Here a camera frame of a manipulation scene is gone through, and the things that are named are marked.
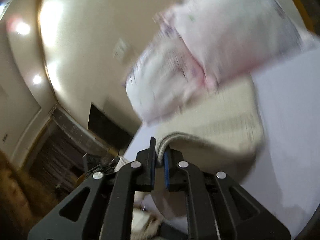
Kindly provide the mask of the beige cable-knit sweater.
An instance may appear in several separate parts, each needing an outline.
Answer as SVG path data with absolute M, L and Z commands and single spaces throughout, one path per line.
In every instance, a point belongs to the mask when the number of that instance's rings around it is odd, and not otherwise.
M 155 150 L 158 165 L 164 164 L 165 149 L 170 147 L 201 171 L 224 171 L 240 182 L 263 142 L 255 85 L 248 75 L 160 123 Z

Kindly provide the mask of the lavender bed sheet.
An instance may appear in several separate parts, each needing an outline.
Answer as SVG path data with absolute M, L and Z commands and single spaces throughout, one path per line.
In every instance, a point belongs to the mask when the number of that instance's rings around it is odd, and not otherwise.
M 264 142 L 247 176 L 236 182 L 287 227 L 291 239 L 306 237 L 319 229 L 319 49 L 273 61 L 249 76 L 255 85 Z M 160 123 L 203 97 L 163 120 L 142 125 L 125 158 L 135 160 L 139 151 L 150 146 L 150 139 L 156 139 Z M 160 172 L 147 206 L 160 211 L 168 190 L 157 154 L 156 165 Z M 181 195 L 172 201 L 173 207 L 186 206 L 185 194 L 173 193 Z M 187 214 L 176 225 L 188 233 Z

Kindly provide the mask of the pink floral pillow left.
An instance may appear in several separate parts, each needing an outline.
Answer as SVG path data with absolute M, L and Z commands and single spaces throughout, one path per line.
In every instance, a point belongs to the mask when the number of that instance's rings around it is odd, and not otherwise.
M 206 75 L 171 28 L 153 37 L 125 81 L 131 106 L 145 124 L 167 118 L 215 87 L 216 78 Z

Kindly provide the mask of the pink floral pillow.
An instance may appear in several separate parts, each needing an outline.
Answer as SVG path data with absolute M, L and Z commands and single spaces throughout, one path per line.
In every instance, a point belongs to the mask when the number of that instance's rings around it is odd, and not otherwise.
M 180 0 L 156 20 L 178 33 L 210 86 L 316 44 L 277 0 Z
M 215 87 L 216 78 L 206 75 L 171 28 L 153 37 L 125 81 L 131 106 L 145 124 L 167 118 Z

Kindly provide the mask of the pink floral pillow right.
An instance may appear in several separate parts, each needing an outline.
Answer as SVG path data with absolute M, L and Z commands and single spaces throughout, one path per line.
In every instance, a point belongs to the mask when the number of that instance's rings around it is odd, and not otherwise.
M 180 0 L 156 20 L 178 33 L 210 86 L 316 44 L 277 0 Z

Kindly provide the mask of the white wall socket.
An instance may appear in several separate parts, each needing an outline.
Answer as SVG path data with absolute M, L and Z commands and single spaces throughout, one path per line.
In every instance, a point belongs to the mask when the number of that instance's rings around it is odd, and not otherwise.
M 123 62 L 130 52 L 130 49 L 130 44 L 122 38 L 119 38 L 113 50 L 113 57 L 119 62 Z

